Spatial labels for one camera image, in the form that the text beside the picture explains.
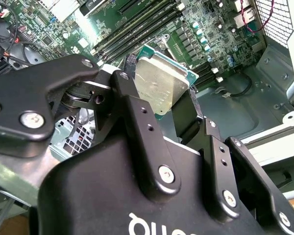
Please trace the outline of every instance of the cable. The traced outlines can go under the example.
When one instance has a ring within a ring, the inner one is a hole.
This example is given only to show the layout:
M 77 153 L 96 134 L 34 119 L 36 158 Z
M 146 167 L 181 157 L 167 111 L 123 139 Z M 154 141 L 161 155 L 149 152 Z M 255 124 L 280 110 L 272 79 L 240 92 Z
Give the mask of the cable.
M 13 60 L 13 61 L 15 61 L 15 62 L 17 62 L 17 63 L 19 63 L 21 65 L 32 66 L 31 63 L 28 63 L 26 61 L 20 60 L 20 59 L 14 57 L 14 56 L 8 54 L 7 52 L 5 52 L 3 55 L 6 56 L 8 59 Z
M 15 13 L 15 11 L 7 4 L 0 2 L 1 6 L 4 6 L 5 8 L 7 8 L 13 15 L 14 20 L 15 20 L 15 33 L 13 33 L 12 31 L 10 31 L 10 37 L 4 37 L 2 35 L 0 35 L 0 39 L 6 40 L 6 41 L 10 41 L 10 46 L 7 48 L 7 52 L 10 51 L 10 49 L 12 48 L 13 44 L 16 43 L 18 41 L 17 39 L 17 33 L 18 33 L 18 28 L 19 28 L 19 19 L 17 14 Z
M 26 53 L 25 53 L 25 46 L 26 45 L 32 45 L 32 46 L 39 47 L 39 48 L 43 49 L 48 54 L 48 56 L 51 59 L 53 59 L 53 56 L 51 55 L 51 53 L 46 48 L 44 48 L 42 45 L 40 45 L 39 43 L 28 42 L 28 41 L 19 41 L 19 43 L 23 44 L 23 46 L 22 46 L 22 55 L 23 55 L 25 61 L 27 61 L 28 63 L 29 63 L 29 60 L 28 60 L 28 57 L 26 56 Z
M 76 113 L 76 116 L 75 116 L 75 123 L 74 123 L 73 129 L 71 130 L 71 132 L 70 132 L 69 136 L 67 137 L 67 139 L 70 138 L 70 137 L 72 137 L 72 136 L 74 135 L 74 133 L 76 132 L 77 128 L 78 128 L 79 112 L 80 112 L 80 111 L 78 111 L 78 112 Z
M 251 80 L 250 76 L 248 76 L 247 74 L 245 73 L 242 73 L 242 72 L 239 72 L 239 74 L 243 75 L 245 78 L 247 78 L 248 80 L 248 85 L 247 87 L 240 93 L 237 93 L 237 94 L 231 94 L 230 97 L 239 97 L 239 96 L 242 96 L 244 94 L 246 94 L 246 92 L 249 91 L 249 89 L 252 87 L 253 85 L 253 81 Z
M 259 31 L 261 31 L 261 30 L 266 26 L 266 24 L 269 22 L 269 20 L 270 20 L 272 14 L 273 14 L 274 0 L 271 0 L 271 10 L 270 10 L 270 13 L 269 13 L 269 17 L 268 17 L 268 19 L 267 19 L 267 20 L 264 22 L 264 24 L 263 24 L 259 29 L 257 29 L 257 30 L 252 30 L 251 28 L 248 27 L 248 25 L 247 25 L 247 23 L 246 23 L 246 20 L 245 20 L 245 17 L 244 17 L 244 8 L 243 8 L 243 3 L 244 3 L 244 2 L 243 2 L 243 1 L 244 1 L 244 0 L 241 0 L 241 15 L 242 15 L 242 19 L 243 19 L 243 22 L 244 22 L 244 24 L 245 24 L 247 30 L 248 30 L 249 32 L 252 32 L 252 33 L 257 33 L 257 32 L 259 32 Z

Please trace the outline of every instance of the green circuit board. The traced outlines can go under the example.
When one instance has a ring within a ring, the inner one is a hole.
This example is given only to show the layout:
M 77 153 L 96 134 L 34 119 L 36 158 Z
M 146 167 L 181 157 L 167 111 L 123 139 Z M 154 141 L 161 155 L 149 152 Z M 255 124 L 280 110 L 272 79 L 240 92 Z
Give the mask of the green circuit board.
M 7 0 L 18 14 L 20 25 L 26 26 L 26 39 L 40 43 L 55 57 L 80 53 L 94 62 L 102 60 L 117 66 L 127 54 L 138 54 L 144 44 L 157 47 L 164 35 L 168 35 L 166 44 L 174 59 L 190 69 L 210 59 L 220 72 L 229 73 L 237 66 L 256 63 L 261 57 L 261 50 L 254 52 L 252 48 L 262 42 L 261 35 L 249 33 L 244 27 L 231 32 L 237 13 L 227 0 L 223 7 L 217 7 L 214 0 L 183 0 L 185 8 L 180 11 L 175 1 L 140 0 L 121 14 L 120 8 L 128 2 L 107 0 L 87 17 L 77 9 L 60 23 L 53 21 L 54 15 L 37 1 Z M 231 65 L 228 56 L 233 59 Z

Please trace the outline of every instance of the metal mesh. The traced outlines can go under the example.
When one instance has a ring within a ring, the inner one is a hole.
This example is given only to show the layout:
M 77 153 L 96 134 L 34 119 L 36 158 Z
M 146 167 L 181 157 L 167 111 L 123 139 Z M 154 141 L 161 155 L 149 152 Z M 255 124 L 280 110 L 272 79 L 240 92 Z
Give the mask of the metal mesh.
M 261 23 L 269 17 L 271 0 L 255 0 Z M 288 48 L 287 41 L 293 32 L 288 0 L 275 0 L 273 15 L 264 28 L 265 34 Z
M 66 120 L 73 128 L 75 123 L 74 117 L 68 117 Z M 72 156 L 83 152 L 84 150 L 90 148 L 92 137 L 90 130 L 87 130 L 85 127 L 78 127 L 76 133 L 73 137 L 66 139 L 63 149 L 70 153 Z

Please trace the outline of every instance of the heatsink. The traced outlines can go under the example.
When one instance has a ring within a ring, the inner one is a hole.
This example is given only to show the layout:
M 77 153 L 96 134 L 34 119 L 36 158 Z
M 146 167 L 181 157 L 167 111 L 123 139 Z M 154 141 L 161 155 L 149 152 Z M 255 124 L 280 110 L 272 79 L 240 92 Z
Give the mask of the heatsink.
M 77 0 L 38 0 L 38 3 L 50 11 L 59 22 L 63 22 L 79 8 Z

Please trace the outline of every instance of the motherboard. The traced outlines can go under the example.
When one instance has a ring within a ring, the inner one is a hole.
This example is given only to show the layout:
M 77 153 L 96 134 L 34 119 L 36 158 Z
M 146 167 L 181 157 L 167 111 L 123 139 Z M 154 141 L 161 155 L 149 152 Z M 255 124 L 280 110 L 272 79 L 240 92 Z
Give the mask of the motherboard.
M 249 32 L 241 24 L 238 2 L 5 1 L 19 17 L 22 40 L 39 43 L 55 58 L 79 53 L 99 65 L 119 66 L 125 56 L 139 54 L 144 45 L 149 45 L 195 73 L 209 71 L 209 78 L 213 77 L 211 69 L 227 77 L 237 67 L 256 63 L 263 52 L 262 35 Z M 244 4 L 246 15 L 252 14 L 249 28 L 256 28 L 252 0 L 244 0 Z M 6 18 L 13 22 L 11 15 Z M 47 60 L 52 59 L 41 53 Z

